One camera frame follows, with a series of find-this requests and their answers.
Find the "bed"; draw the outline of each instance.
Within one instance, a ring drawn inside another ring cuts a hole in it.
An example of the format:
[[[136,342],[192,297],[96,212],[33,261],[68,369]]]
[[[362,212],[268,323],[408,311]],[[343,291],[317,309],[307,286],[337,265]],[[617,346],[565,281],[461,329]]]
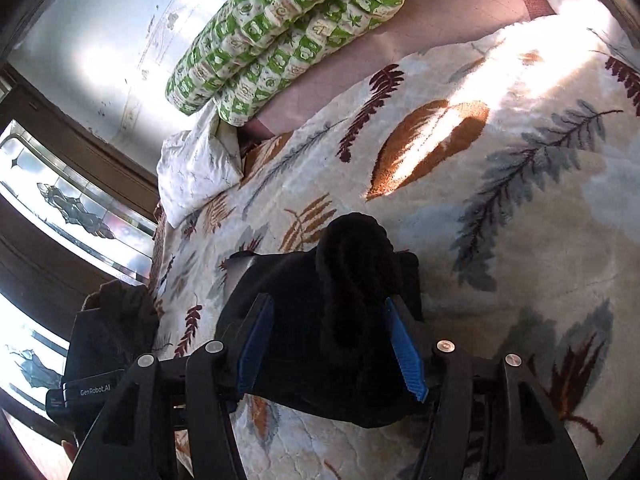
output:
[[[640,38],[639,0],[608,1]],[[624,478],[640,432],[637,67],[562,16],[510,25],[537,17],[524,0],[500,0],[499,19],[491,2],[451,2],[486,22],[459,30],[449,15],[450,36],[411,36],[403,27],[429,8],[416,0],[260,112],[258,135],[278,135],[248,153],[237,186],[176,229],[160,219],[154,351],[183,356],[212,337],[231,254],[308,250],[333,218],[363,212],[418,256],[436,336],[522,355],[589,478]],[[251,396],[233,424],[260,480],[410,478],[425,428],[363,430]]]

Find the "white pillow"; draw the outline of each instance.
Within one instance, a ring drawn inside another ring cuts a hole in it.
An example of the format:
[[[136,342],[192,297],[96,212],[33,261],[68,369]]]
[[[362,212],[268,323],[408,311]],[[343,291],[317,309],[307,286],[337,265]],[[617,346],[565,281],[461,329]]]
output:
[[[599,0],[547,0],[556,14],[590,28],[612,49],[640,67],[640,50],[632,47],[625,31]]]
[[[177,228],[242,179],[236,128],[221,121],[215,103],[209,102],[193,130],[164,140],[157,170],[162,209]]]

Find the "rolled comforter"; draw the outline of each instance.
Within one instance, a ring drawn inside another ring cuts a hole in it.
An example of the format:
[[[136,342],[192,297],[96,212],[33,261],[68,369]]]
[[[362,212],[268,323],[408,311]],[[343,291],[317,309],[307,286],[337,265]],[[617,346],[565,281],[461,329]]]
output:
[[[227,0],[178,62],[166,97],[190,115],[209,99],[242,126],[324,56],[391,18],[404,0]]]

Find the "blue gripper pad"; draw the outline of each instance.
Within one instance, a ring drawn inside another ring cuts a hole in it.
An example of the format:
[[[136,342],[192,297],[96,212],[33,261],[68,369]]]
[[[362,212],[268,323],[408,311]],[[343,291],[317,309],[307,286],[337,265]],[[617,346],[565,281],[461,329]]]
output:
[[[241,394],[250,393],[254,388],[273,328],[273,298],[268,294],[260,296],[265,297],[264,305],[238,358],[237,388]]]
[[[386,330],[389,332],[391,346],[396,354],[398,365],[404,377],[406,389],[415,395],[420,402],[427,398],[429,389],[424,381],[424,363],[419,352],[398,315],[398,310],[391,298],[386,298],[383,309]]]

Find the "metal bolt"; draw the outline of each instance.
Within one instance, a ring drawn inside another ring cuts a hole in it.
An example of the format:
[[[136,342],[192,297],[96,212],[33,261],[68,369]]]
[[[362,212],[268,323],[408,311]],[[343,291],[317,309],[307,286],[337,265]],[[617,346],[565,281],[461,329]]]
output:
[[[441,352],[448,354],[449,352],[453,352],[456,349],[456,346],[451,341],[443,339],[442,341],[438,341],[436,348]]]
[[[138,358],[138,366],[141,368],[146,368],[151,366],[156,359],[151,354],[144,354]]]
[[[509,366],[520,366],[522,364],[522,359],[516,354],[507,354],[504,360],[507,361]]]
[[[222,341],[209,341],[204,349],[210,354],[217,354],[218,352],[222,352],[224,347]]]

